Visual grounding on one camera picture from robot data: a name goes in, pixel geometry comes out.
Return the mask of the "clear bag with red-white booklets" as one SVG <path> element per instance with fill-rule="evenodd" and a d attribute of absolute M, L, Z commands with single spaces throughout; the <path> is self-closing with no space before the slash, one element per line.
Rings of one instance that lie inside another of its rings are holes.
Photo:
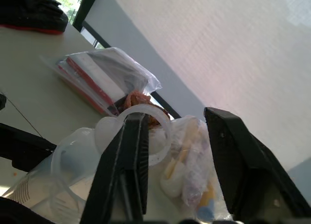
<path fill-rule="evenodd" d="M 40 59 L 104 115 L 118 116 L 134 91 L 149 95 L 162 88 L 150 71 L 119 48 Z"/>

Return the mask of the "clear bag with yellow-white items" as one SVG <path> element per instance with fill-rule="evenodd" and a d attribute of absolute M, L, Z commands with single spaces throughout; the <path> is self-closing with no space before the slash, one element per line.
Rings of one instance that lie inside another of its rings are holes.
<path fill-rule="evenodd" d="M 217 178 L 207 124 L 194 116 L 171 122 L 171 160 L 160 186 L 202 223 L 231 220 Z"/>

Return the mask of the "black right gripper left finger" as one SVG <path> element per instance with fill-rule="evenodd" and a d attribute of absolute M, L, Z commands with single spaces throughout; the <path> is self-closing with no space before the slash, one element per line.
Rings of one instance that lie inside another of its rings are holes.
<path fill-rule="evenodd" d="M 149 117 L 133 113 L 101 155 L 80 224 L 144 224 Z"/>

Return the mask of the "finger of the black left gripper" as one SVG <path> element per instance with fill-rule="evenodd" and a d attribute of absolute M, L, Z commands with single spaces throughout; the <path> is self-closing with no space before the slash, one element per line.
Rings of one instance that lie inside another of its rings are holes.
<path fill-rule="evenodd" d="M 54 224 L 13 200 L 0 197 L 0 224 Z"/>
<path fill-rule="evenodd" d="M 55 149 L 42 137 L 0 123 L 0 157 L 11 160 L 18 170 L 30 172 Z"/>

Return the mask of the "orange-brown crumpled mesh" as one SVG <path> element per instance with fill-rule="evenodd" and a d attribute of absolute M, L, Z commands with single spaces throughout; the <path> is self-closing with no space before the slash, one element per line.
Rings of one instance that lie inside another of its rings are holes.
<path fill-rule="evenodd" d="M 130 94 L 127 95 L 124 104 L 123 104 L 123 110 L 126 110 L 134 105 L 138 104 L 147 104 L 154 106 L 158 109 L 160 109 L 168 118 L 170 118 L 169 113 L 159 105 L 153 104 L 151 102 L 151 96 L 145 95 L 137 90 L 132 91 Z M 156 127 L 160 126 L 160 123 L 152 116 L 149 116 L 148 121 L 148 128 L 154 129 Z"/>

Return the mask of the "black bag with red trim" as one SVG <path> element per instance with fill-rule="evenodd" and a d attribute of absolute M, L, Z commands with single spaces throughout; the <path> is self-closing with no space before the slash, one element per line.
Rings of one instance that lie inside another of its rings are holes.
<path fill-rule="evenodd" d="M 57 0 L 0 0 L 0 26 L 62 34 L 69 22 Z"/>

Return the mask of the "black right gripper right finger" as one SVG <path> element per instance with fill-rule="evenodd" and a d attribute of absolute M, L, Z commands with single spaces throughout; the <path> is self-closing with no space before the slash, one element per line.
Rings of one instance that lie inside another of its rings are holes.
<path fill-rule="evenodd" d="M 311 206 L 272 151 L 228 111 L 206 107 L 210 146 L 228 212 L 243 224 L 311 224 Z"/>

